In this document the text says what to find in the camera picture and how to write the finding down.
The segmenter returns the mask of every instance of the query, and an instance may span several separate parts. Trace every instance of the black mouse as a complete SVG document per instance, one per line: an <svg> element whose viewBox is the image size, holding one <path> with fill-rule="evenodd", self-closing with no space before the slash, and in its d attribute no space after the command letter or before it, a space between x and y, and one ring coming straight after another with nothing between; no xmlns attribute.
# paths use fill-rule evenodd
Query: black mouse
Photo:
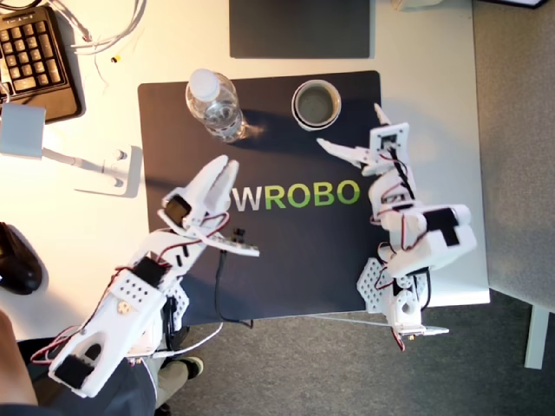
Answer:
<svg viewBox="0 0 555 416"><path fill-rule="evenodd" d="M7 224L0 223L0 288L16 295L30 295L41 282L38 259Z"/></svg>

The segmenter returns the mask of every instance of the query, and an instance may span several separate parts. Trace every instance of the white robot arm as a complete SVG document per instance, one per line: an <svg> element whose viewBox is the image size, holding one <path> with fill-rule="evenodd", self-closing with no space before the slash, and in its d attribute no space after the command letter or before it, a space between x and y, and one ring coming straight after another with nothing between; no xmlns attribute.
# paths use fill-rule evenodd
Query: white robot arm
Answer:
<svg viewBox="0 0 555 416"><path fill-rule="evenodd" d="M387 230L389 241L380 244L378 257L369 258L356 286L367 311L387 317L404 350L404 335L447 332L421 324L421 310L431 293L429 272L474 249L476 239L467 207L425 206L416 199L408 161L408 123L391 125L377 104L375 110L382 125L370 130L368 148L317 142L329 154L362 168L363 176L378 176L369 189L370 222Z"/></svg>
<svg viewBox="0 0 555 416"><path fill-rule="evenodd" d="M168 299L174 303L173 329L181 328L189 298L180 282L206 246L259 255L256 247L219 234L229 219L226 203L237 172L238 162L220 156L188 186L165 196L158 214L168 228L148 235L128 265L117 269L95 312L49 364L52 379L95 397L122 359L156 354Z"/></svg>

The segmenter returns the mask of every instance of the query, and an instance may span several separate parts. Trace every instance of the printed logo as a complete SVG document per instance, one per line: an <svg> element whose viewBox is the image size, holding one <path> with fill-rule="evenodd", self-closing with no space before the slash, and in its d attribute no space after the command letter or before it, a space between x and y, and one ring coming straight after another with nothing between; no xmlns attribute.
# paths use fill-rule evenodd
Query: printed logo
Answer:
<svg viewBox="0 0 555 416"><path fill-rule="evenodd" d="M243 188L242 193L239 193L237 188L232 189L232 200L237 210L241 212L246 209L258 211L272 208L303 208L307 205L326 206L336 201L352 205L360 196L360 187L354 180L344 180L339 183L335 191L330 182L315 182L311 188L305 184L293 184L288 190L280 185L257 186L254 193L248 186Z"/></svg>

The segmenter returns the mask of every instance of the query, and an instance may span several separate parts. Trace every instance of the white desk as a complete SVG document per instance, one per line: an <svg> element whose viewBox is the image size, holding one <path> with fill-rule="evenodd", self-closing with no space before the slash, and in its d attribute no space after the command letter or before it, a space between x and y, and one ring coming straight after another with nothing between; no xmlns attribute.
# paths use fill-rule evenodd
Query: white desk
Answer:
<svg viewBox="0 0 555 416"><path fill-rule="evenodd" d="M102 0L103 7L66 3L94 36L107 36L127 24L133 1ZM118 46L98 55L106 88L93 58L79 58L74 71L81 73L86 113L48 126L47 144L85 157L92 147L141 147L137 87L186 81L200 67L230 78L375 69L382 77L386 113L393 121L410 123L419 198L429 204L466 204L473 213L478 249L433 274L432 305L488 302L470 0L446 0L407 13L393 11L389 0L375 0L374 59L313 61L232 59L227 4L151 0L144 31L135 47L122 51L122 61L109 62ZM23 233L48 270L48 286L32 296L0 290L0 307L20 339L52 336L81 323L114 266L125 263L148 233L144 179L134 198L108 197L73 191L66 183L71 169L48 160L0 157L0 220Z"/></svg>

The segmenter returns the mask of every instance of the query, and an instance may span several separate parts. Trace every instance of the desk mat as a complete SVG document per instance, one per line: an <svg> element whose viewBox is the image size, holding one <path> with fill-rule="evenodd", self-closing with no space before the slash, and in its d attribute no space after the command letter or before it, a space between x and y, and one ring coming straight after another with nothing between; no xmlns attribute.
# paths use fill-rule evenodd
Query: desk mat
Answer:
<svg viewBox="0 0 555 416"><path fill-rule="evenodd" d="M337 121L320 132L305 132L291 115L293 93L310 79L331 82L343 99ZM367 194L373 179L328 155L316 138L368 145L369 130L379 125L373 108L381 102L379 74L233 83L251 137L232 145L215 140L191 116L186 82L139 86L150 230L163 226L156 211L168 192L186 185L211 159L227 154L240 167L231 221L223 234L246 229L246 241L257 245L261 256L227 256L220 284L223 314L251 319L364 309L356 280L385 237L380 227L369 223ZM245 201L248 192L252 201ZM284 196L278 201L268 198L280 193ZM213 288L218 259L219 251L207 248L184 279L191 298L188 325L217 321Z"/></svg>
<svg viewBox="0 0 555 416"><path fill-rule="evenodd" d="M370 57L369 0L230 0L233 58Z"/></svg>

